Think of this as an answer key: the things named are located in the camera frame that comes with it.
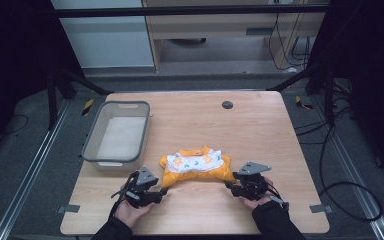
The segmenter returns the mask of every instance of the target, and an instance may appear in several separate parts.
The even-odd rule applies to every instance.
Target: gray carpet
[[[213,89],[264,89],[282,80],[282,77],[261,81],[262,75],[210,75],[205,77],[173,76],[164,79],[131,78],[127,80],[106,79],[95,82],[106,89],[118,91],[152,90],[213,90]],[[82,159],[80,153],[98,106],[104,101],[99,96],[82,86],[76,85],[78,94],[71,101],[67,118],[58,133],[42,170],[27,198],[25,205],[12,229],[13,239],[52,239],[64,238],[59,230],[62,215],[56,210],[68,203],[79,173]],[[286,107],[295,127],[321,121],[316,110],[296,106],[295,94],[283,94]],[[88,116],[81,116],[85,102],[94,99]],[[313,104],[310,98],[302,96],[305,104]],[[341,103],[338,110],[346,106]],[[30,96],[17,105],[16,114],[28,117],[28,123],[15,133],[5,134],[0,139],[0,219],[21,183],[30,162],[43,140],[47,124],[47,96],[40,92]],[[24,117],[14,117],[8,131],[15,131],[25,124]],[[366,141],[359,132],[357,124],[350,119],[350,113],[341,115],[336,120],[336,132],[342,137],[347,150],[357,165],[368,187],[381,199],[384,206],[384,169],[379,169],[373,162],[373,156]],[[297,132],[311,129],[297,129]],[[299,137],[302,150],[318,190],[321,190],[318,164],[321,144],[326,129]],[[342,166],[336,157],[330,142],[327,144],[323,159],[323,172],[326,183],[347,180]],[[355,194],[349,187],[338,187],[331,194],[341,205],[353,213],[364,217]],[[332,202],[322,196],[325,205]],[[346,216],[340,209],[328,214],[330,231],[322,236],[307,236],[308,239],[377,239],[369,223],[363,223]],[[258,239],[258,237],[201,236],[199,239]]]

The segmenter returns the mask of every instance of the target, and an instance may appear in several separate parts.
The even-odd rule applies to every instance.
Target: aluminum rail
[[[207,14],[252,14],[252,13],[317,13],[339,11],[345,8],[329,4],[288,5],[230,5],[230,6],[185,6],[185,7],[138,7],[100,9],[56,9],[31,10],[29,15],[58,18],[82,17],[126,17],[164,15],[207,15]]]
[[[58,135],[61,125],[67,115],[69,106],[70,100],[64,100],[59,113],[59,120],[51,130],[48,130],[41,146],[39,147],[39,150],[36,153],[36,156],[34,157],[26,175],[24,176],[23,181],[21,182],[14,198],[12,199],[4,216],[2,217],[0,221],[0,240],[5,240],[9,236],[9,233],[14,226],[14,223],[17,220],[21,209],[24,206],[30,190],[35,183],[37,176],[39,175],[40,169],[46,160],[49,150],[51,149],[51,146],[56,136]]]
[[[315,108],[317,109],[322,120],[326,120],[323,114],[324,108],[322,106],[321,101],[314,96],[310,96],[310,98],[314,103]],[[339,162],[341,163],[342,168],[344,169],[345,174],[347,175],[347,178],[354,183],[367,187],[367,184],[364,182],[363,177],[357,171],[357,168],[353,164],[351,157],[349,156],[341,138],[337,133],[334,133],[332,137],[332,143],[337,152]],[[366,217],[373,218],[379,213],[379,208],[372,195],[370,195],[361,188],[354,188],[354,194],[356,195]],[[384,217],[382,216],[376,221],[371,221],[370,225],[376,237],[379,240],[384,240]]]

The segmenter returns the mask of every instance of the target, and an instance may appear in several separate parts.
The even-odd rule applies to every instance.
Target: cable
[[[18,129],[13,130],[13,131],[3,132],[2,134],[7,135],[7,134],[16,133],[16,132],[20,131],[21,129],[23,129],[25,126],[27,126],[27,124],[29,123],[29,118],[26,115],[16,114],[16,115],[14,115],[14,117],[24,117],[26,119],[26,122],[24,123],[23,126],[19,127]]]
[[[279,0],[274,0],[274,3],[275,3],[275,4],[280,4]],[[278,66],[276,65],[276,61],[274,61],[274,65],[275,65],[275,67],[276,67],[277,70],[287,70],[287,69],[289,69],[289,68],[291,68],[291,67],[300,66],[300,64],[291,63],[291,62],[288,60],[288,57],[286,56],[285,47],[283,46],[282,38],[281,38],[281,36],[280,36],[280,31],[279,31],[279,24],[278,24],[278,22],[279,22],[279,13],[276,14],[276,20],[275,20],[275,22],[274,22],[273,31],[272,31],[272,34],[271,34],[270,37],[269,37],[269,41],[268,41],[268,44],[269,44],[269,52],[270,52],[271,57],[272,57],[272,59],[273,59],[273,61],[274,61],[274,56],[273,56],[273,53],[272,53],[272,51],[271,51],[271,47],[270,47],[270,46],[271,46],[271,38],[272,38],[273,34],[275,33],[275,31],[277,31],[277,35],[278,35],[278,37],[279,37],[280,46],[282,47],[283,57],[285,58],[286,62],[287,62],[290,66],[287,67],[287,68],[280,68],[280,67],[278,67]]]
[[[300,142],[299,144],[302,144],[302,145],[320,145],[320,144],[323,144],[323,142],[318,142],[318,143],[306,143],[306,142]]]
[[[359,220],[359,221],[362,221],[362,222],[371,222],[371,221],[376,221],[378,220],[379,218],[382,217],[382,214],[383,214],[383,207],[382,207],[382,204],[381,202],[379,201],[379,199],[376,197],[376,195],[370,191],[368,188],[360,185],[360,184],[357,184],[357,183],[354,183],[354,182],[349,182],[349,181],[342,181],[342,182],[337,182],[337,183],[333,183],[333,184],[330,184],[328,186],[326,186],[325,184],[325,181],[324,181],[324,178],[323,178],[323,156],[324,156],[324,153],[325,153],[325,150],[326,150],[326,145],[327,145],[327,142],[328,142],[328,139],[329,139],[329,135],[330,133],[332,132],[332,130],[335,129],[335,126],[330,126],[329,127],[329,130],[327,132],[327,135],[325,137],[325,140],[323,142],[323,146],[322,146],[322,151],[321,151],[321,154],[320,154],[320,159],[319,159],[319,174],[320,174],[320,181],[321,181],[321,184],[322,184],[322,190],[319,192],[319,196],[322,196],[323,194],[326,194],[326,196],[339,208],[341,209],[346,215],[356,219],[356,220]],[[379,208],[379,213],[377,216],[373,217],[373,218],[364,218],[364,217],[359,217],[351,212],[349,212],[348,210],[344,209],[329,193],[329,189],[333,188],[333,187],[336,187],[336,186],[340,186],[340,185],[352,185],[352,186],[355,186],[355,187],[359,187],[363,190],[365,190],[366,192],[368,192],[370,195],[372,195],[373,199],[375,200],[376,204],[378,205],[378,208]]]
[[[271,193],[277,195],[277,196],[280,198],[279,191],[277,191],[277,189],[276,189],[272,184],[270,184],[270,183],[268,183],[268,182],[266,182],[266,183],[267,183],[267,185],[269,185],[271,188],[273,188],[274,192],[273,192],[273,190],[270,190],[270,188],[269,188],[268,190],[269,190]]]
[[[307,37],[307,41],[305,44],[305,51],[304,51],[304,57],[301,61],[301,68],[304,70],[307,67],[308,59],[309,59],[309,54],[310,52],[310,37]]]
[[[338,97],[336,98],[335,100],[333,100],[333,104],[335,104],[336,102],[338,102],[339,100],[343,100],[343,101],[346,101],[347,103],[349,103],[350,99],[348,97]]]
[[[350,107],[344,107],[343,109],[341,109],[340,111],[338,111],[337,113],[335,113],[335,115],[333,116],[334,118],[338,117],[339,115],[341,115],[342,113],[344,113],[346,110],[350,109]],[[319,122],[314,122],[314,123],[310,123],[310,124],[307,124],[307,125],[304,125],[304,126],[300,126],[300,127],[295,127],[294,129],[300,129],[300,128],[305,128],[305,127],[309,127],[309,126],[312,126],[312,125],[316,125],[316,124],[319,124],[321,123],[319,126],[313,128],[313,129],[310,129],[308,131],[305,131],[305,132],[302,132],[302,133],[297,133],[296,135],[297,136],[302,136],[302,135],[305,135],[305,134],[309,134],[309,133],[312,133],[318,129],[320,129],[321,127],[323,127],[324,125],[326,125],[328,122],[326,121],[319,121]]]
[[[292,58],[295,59],[295,60],[298,60],[298,61],[308,60],[308,57],[310,56],[310,54],[309,54],[310,37],[307,37],[307,43],[306,43],[306,46],[305,46],[304,53],[295,53],[295,48],[297,46],[298,40],[299,40],[299,37],[295,38],[295,42],[292,45],[292,50],[291,50]]]

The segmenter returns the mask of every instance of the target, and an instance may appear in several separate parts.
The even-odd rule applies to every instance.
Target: sleeve
[[[126,224],[112,217],[99,229],[92,240],[128,240],[132,233]]]
[[[281,206],[274,201],[256,207],[252,217],[265,240],[305,239]]]

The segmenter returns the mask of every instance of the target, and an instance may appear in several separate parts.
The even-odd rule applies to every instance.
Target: gray plastic bin
[[[82,150],[97,169],[134,171],[143,163],[150,107],[144,101],[101,105]]]

